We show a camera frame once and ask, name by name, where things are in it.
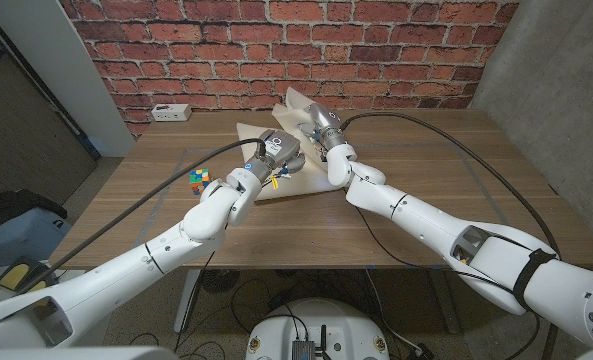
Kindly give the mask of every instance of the brick wall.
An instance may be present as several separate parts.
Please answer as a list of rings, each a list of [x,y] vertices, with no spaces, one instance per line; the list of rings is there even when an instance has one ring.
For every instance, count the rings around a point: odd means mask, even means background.
[[[61,0],[130,131],[157,103],[465,108],[518,0]]]

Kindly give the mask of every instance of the electrical outlet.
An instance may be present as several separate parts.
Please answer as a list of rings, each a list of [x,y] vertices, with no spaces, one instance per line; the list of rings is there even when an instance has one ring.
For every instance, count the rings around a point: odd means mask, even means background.
[[[152,110],[156,121],[186,121],[191,114],[187,104],[158,104]]]

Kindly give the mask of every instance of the rubik's cube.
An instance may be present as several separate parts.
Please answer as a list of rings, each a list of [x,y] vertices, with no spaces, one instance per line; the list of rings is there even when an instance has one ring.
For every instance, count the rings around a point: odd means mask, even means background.
[[[192,187],[194,195],[200,195],[203,190],[209,185],[209,171],[207,168],[200,170],[192,170],[189,173],[189,185]]]

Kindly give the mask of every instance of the floor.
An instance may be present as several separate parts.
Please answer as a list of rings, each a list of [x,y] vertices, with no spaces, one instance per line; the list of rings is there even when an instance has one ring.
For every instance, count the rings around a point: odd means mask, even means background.
[[[72,223],[119,163],[117,158],[100,159],[94,173],[67,200],[64,206]],[[534,331],[532,315],[507,314],[480,297],[460,279],[448,274],[448,284],[463,330],[457,335],[449,334],[424,271],[371,271],[383,299],[388,323],[402,336],[426,344],[436,359],[505,359],[521,348]],[[112,315],[104,344],[159,343],[173,349],[177,335],[172,328],[185,275],[186,270],[175,270],[117,309]],[[293,274],[279,274],[274,270],[243,271],[232,289],[220,293],[204,289],[199,291],[187,330],[181,335],[182,345],[178,354],[189,355],[196,351],[206,359],[243,359],[248,335],[234,320],[230,302],[236,304],[234,308],[241,323],[251,329],[270,311],[268,299],[295,284],[299,285],[291,292],[291,300],[311,296],[331,297],[350,303],[368,314],[376,314],[373,293],[368,292],[369,283],[365,280],[364,270],[300,270]],[[239,286],[243,288],[232,301],[231,297]],[[374,318],[384,328],[377,317]],[[546,321],[541,321],[536,341],[517,359],[540,358],[548,326]],[[213,343],[201,346],[207,341]],[[388,343],[392,355],[407,358],[410,351],[405,346],[394,343],[391,336],[388,336]],[[574,359],[587,351],[585,345],[559,332],[553,358]]]

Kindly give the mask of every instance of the black strap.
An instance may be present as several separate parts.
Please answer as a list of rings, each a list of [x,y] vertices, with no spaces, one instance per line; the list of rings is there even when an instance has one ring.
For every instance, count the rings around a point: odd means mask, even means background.
[[[531,280],[539,266],[554,258],[556,258],[556,254],[546,253],[543,249],[534,250],[529,254],[529,261],[518,275],[516,283],[514,284],[514,290],[512,291],[516,301],[518,301],[525,310],[531,311],[525,302],[525,289],[527,288],[527,284],[529,284],[529,280]]]

